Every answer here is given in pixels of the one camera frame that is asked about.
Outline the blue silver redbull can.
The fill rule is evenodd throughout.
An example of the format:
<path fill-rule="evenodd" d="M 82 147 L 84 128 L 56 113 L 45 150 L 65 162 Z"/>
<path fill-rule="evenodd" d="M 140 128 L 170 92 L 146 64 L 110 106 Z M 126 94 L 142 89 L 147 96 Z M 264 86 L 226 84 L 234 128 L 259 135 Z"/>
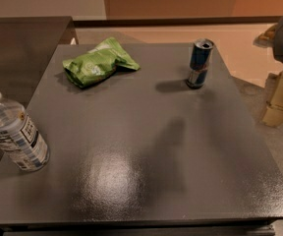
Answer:
<path fill-rule="evenodd" d="M 200 38 L 194 42 L 190 61 L 191 71 L 186 79 L 191 89 L 200 89 L 204 85 L 213 47 L 214 43 L 207 38 Z"/>

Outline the clear plastic water bottle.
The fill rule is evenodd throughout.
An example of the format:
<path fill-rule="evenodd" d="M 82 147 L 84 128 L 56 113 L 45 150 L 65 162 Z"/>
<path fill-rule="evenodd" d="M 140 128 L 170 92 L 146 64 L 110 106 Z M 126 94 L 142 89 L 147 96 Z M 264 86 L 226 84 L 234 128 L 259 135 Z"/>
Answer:
<path fill-rule="evenodd" d="M 0 148 L 23 171 L 41 169 L 49 160 L 47 143 L 26 109 L 0 92 Z"/>

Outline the green chip bag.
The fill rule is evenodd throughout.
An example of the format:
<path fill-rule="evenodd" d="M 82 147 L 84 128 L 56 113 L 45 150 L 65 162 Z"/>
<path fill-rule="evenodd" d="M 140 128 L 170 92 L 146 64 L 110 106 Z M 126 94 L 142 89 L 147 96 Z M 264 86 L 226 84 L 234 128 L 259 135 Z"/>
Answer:
<path fill-rule="evenodd" d="M 91 87 L 112 76 L 118 67 L 137 71 L 141 66 L 115 37 L 108 37 L 76 58 L 62 61 L 67 79 L 80 89 Z"/>

